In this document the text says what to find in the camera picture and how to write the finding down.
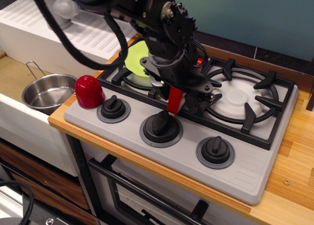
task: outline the metal pot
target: metal pot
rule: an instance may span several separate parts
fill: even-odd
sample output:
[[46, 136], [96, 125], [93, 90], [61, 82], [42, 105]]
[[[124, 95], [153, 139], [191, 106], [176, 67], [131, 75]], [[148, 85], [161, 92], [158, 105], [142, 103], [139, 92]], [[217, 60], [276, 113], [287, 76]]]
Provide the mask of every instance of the metal pot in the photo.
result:
[[50, 115], [74, 93], [77, 78], [69, 74], [51, 74], [37, 79], [29, 63], [34, 63], [46, 75], [34, 61], [26, 63], [36, 80], [24, 89], [22, 101], [32, 109]]

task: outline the red cup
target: red cup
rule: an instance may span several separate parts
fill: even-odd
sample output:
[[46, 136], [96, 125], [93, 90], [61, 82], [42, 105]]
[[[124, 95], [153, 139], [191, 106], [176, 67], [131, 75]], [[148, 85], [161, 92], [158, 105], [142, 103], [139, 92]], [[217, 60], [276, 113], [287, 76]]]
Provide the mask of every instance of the red cup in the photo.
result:
[[98, 80], [90, 75], [80, 77], [75, 83], [78, 104], [85, 109], [100, 106], [105, 101], [105, 94]]

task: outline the teal wall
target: teal wall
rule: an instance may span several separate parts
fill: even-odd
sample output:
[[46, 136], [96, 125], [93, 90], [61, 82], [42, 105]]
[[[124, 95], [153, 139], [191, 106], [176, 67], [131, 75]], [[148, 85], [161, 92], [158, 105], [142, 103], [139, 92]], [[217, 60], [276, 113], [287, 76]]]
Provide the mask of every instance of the teal wall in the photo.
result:
[[176, 0], [198, 31], [312, 61], [314, 0]]

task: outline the burner grate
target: burner grate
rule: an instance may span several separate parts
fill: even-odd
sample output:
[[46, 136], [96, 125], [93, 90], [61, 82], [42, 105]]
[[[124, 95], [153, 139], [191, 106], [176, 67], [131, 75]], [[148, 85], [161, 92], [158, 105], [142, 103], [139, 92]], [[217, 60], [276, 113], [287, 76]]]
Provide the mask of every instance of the burner grate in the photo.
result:
[[[211, 71], [213, 67], [219, 67], [219, 69]], [[113, 91], [129, 96], [138, 101], [155, 106], [161, 110], [166, 110], [167, 102], [158, 99], [157, 93], [153, 88], [149, 91], [148, 94], [141, 93], [133, 89], [128, 89], [121, 85], [123, 78], [126, 76], [126, 74], [125, 73], [120, 74], [119, 72], [117, 75], [114, 76], [112, 80], [108, 80], [108, 77], [112, 73], [113, 73], [113, 70], [108, 70], [108, 71], [106, 70], [106, 71], [103, 71], [103, 73], [101, 73], [101, 75], [98, 77], [100, 84], [104, 88], [111, 89]], [[221, 133], [237, 138], [239, 140], [242, 140], [247, 143], [258, 146], [260, 148], [269, 150], [271, 148], [271, 144], [274, 140], [277, 129], [279, 127], [282, 115], [285, 111], [286, 104], [289, 100], [290, 94], [294, 87], [294, 81], [277, 77], [276, 73], [273, 71], [270, 71], [267, 74], [261, 71], [257, 71], [257, 70], [253, 70], [244, 66], [237, 65], [235, 60], [233, 59], [224, 61], [217, 58], [211, 58], [210, 61], [202, 69], [202, 73], [203, 75], [206, 74], [206, 76], [210, 79], [212, 79], [215, 75], [222, 74], [227, 80], [232, 80], [233, 73], [240, 73], [242, 75], [247, 76], [248, 78], [259, 79], [260, 82], [255, 84], [255, 88], [256, 89], [260, 89], [260, 88], [270, 89], [270, 92], [272, 93], [273, 98], [265, 98], [265, 97], [257, 96], [256, 100], [261, 102], [263, 105], [268, 106], [269, 111], [264, 113], [262, 116], [256, 117], [255, 113], [252, 111], [250, 106], [246, 104], [245, 105], [246, 118], [245, 119], [231, 119], [231, 118], [222, 116], [219, 113], [216, 113], [215, 111], [212, 110], [211, 107], [208, 108], [208, 112], [211, 115], [217, 117], [218, 119], [222, 119], [226, 123], [222, 123], [221, 121], [217, 121], [207, 116], [199, 117], [199, 116], [192, 115], [188, 112], [188, 110], [184, 108], [178, 113], [178, 115], [188, 120], [191, 120], [193, 122], [196, 122], [198, 124], [201, 124], [203, 126], [209, 127]], [[285, 89], [287, 89], [286, 95], [282, 101], [279, 101], [278, 93], [275, 86], [282, 86]], [[219, 98], [220, 96], [219, 94], [217, 94], [216, 101], [219, 101]], [[275, 123], [273, 124], [272, 130], [270, 132], [268, 139], [263, 139], [250, 133], [250, 130], [254, 124], [261, 121], [265, 121], [271, 116], [275, 117], [276, 120], [275, 120]], [[242, 127], [238, 129], [233, 126], [229, 126], [228, 122], [239, 124], [239, 125], [241, 124]]]

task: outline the green plate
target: green plate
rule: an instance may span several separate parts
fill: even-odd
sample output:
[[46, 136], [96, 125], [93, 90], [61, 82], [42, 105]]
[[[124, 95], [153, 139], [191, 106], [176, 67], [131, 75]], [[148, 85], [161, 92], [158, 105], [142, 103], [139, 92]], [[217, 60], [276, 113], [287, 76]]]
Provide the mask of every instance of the green plate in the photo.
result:
[[144, 66], [140, 64], [140, 60], [143, 57], [148, 57], [148, 47], [145, 41], [140, 41], [129, 48], [125, 64], [127, 69], [132, 71], [134, 74], [141, 77], [147, 77], [144, 73]]

